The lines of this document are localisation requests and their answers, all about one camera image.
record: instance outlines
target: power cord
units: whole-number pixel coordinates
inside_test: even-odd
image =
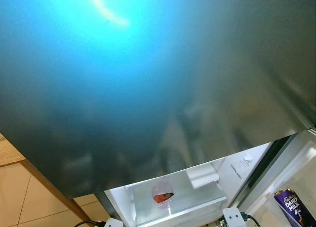
[[[81,221],[80,223],[76,224],[74,227],[81,226],[83,224],[94,224],[94,226],[97,227],[104,227],[106,222],[101,221],[101,222],[96,222],[96,221]]]
[[[248,219],[252,219],[252,220],[254,221],[254,223],[256,223],[256,225],[257,225],[258,227],[260,227],[259,223],[257,222],[257,220],[256,220],[253,216],[248,215],[248,214],[246,214],[246,213],[244,213],[244,212],[241,212],[241,216],[242,216],[242,218],[243,218],[244,221],[247,221]]]

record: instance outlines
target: purple wrapper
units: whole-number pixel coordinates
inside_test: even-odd
[[[284,213],[288,215],[286,217],[293,227],[298,225],[296,223],[294,225],[294,221],[290,221],[292,220],[290,217],[302,227],[316,227],[316,220],[293,190],[280,190],[274,194],[274,197],[283,208]]]

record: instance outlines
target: chocolate bar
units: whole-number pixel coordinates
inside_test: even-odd
[[[274,198],[279,203],[292,227],[316,227],[316,220],[295,191],[291,189],[279,190],[274,194]]]

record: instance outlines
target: tiled floor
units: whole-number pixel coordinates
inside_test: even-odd
[[[109,218],[94,195],[75,201],[92,220]],[[22,165],[0,168],[0,227],[73,227],[80,221]]]

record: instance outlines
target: floor tile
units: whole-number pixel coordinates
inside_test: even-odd
[[[0,227],[18,224],[29,179],[21,164],[0,168]]]
[[[83,205],[98,201],[98,199],[93,194],[76,197],[74,198],[74,200],[76,201],[76,203],[78,203],[79,206],[83,206]]]
[[[106,221],[110,216],[99,201],[81,206],[93,221]]]
[[[25,196],[20,223],[68,210],[36,178],[31,176]]]
[[[73,227],[81,220],[70,210],[19,224],[18,227]]]

